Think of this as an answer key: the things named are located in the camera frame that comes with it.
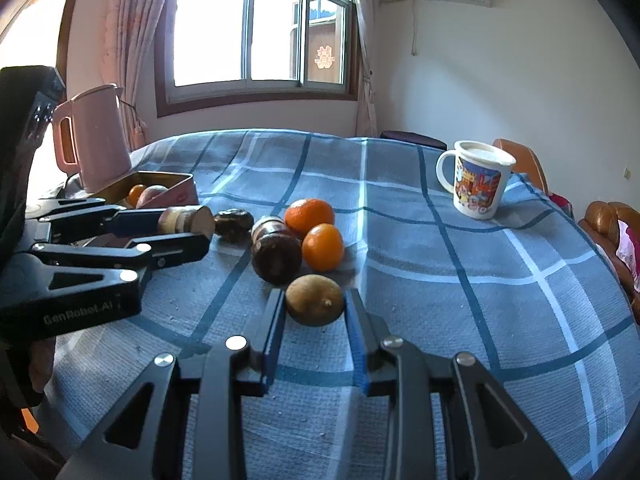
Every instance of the curtain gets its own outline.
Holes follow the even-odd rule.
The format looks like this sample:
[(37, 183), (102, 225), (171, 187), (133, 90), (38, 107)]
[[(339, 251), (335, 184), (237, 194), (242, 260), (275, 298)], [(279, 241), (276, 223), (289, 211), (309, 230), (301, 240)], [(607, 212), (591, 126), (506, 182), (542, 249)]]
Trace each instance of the curtain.
[(360, 85), (358, 89), (358, 111), (356, 115), (356, 134), (359, 137), (378, 137), (376, 120), (375, 74), (376, 55), (376, 15), (380, 0), (355, 0), (360, 30), (362, 63), (360, 65)]
[(148, 143), (146, 124), (134, 108), (142, 63), (153, 41), (164, 0), (109, 0), (102, 51), (105, 83), (124, 87), (120, 107), (129, 149)]

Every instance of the orange fruit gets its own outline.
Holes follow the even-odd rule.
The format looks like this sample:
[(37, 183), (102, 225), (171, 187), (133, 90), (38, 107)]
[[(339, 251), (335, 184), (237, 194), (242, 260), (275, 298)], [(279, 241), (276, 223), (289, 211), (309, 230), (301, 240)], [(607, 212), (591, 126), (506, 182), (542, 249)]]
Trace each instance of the orange fruit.
[(302, 241), (302, 256), (315, 272), (334, 270), (344, 256), (344, 243), (338, 228), (320, 224), (311, 229)]
[(334, 208), (319, 198), (303, 198), (296, 200), (284, 212), (284, 222), (301, 238), (318, 224), (335, 222)]
[(144, 184), (136, 184), (129, 190), (129, 195), (127, 196), (127, 202), (129, 202), (133, 207), (138, 203), (138, 199), (142, 192), (146, 189)]

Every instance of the white wall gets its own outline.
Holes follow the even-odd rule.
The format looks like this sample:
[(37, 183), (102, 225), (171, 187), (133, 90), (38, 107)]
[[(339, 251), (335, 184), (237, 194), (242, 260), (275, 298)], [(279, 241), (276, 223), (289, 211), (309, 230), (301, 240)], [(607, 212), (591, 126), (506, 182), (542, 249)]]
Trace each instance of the white wall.
[[(578, 218), (593, 200), (640, 206), (640, 70), (596, 0), (492, 0), (485, 8), (383, 4), (380, 130), (522, 142)], [(623, 178), (624, 167), (631, 180)]]
[[(108, 0), (76, 0), (67, 59), (67, 93), (76, 95), (104, 84), (100, 56)], [(351, 137), (356, 103), (352, 101), (273, 101), (208, 108), (158, 119), (153, 50), (140, 76), (136, 107), (151, 140), (176, 134), (226, 128), (291, 128)]]

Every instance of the pink electric kettle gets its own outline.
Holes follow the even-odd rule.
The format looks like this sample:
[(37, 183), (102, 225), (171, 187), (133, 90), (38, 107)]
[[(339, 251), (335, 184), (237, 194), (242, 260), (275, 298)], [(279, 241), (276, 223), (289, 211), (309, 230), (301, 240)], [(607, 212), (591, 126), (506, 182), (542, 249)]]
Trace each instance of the pink electric kettle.
[[(53, 113), (56, 163), (66, 174), (79, 173), (84, 190), (92, 193), (131, 169), (120, 121), (123, 88), (114, 83), (82, 92)], [(61, 129), (69, 119), (70, 136)]]

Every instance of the mug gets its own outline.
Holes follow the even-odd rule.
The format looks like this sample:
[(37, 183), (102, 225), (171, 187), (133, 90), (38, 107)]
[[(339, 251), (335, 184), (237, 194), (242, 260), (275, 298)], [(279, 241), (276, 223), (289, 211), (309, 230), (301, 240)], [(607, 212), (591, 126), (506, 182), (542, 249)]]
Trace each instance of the mug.
[[(513, 155), (475, 140), (459, 140), (455, 149), (444, 152), (436, 163), (442, 187), (453, 193), (453, 205), (471, 218), (488, 220), (495, 215), (504, 188), (516, 163)], [(444, 159), (456, 157), (453, 186), (442, 173)]]

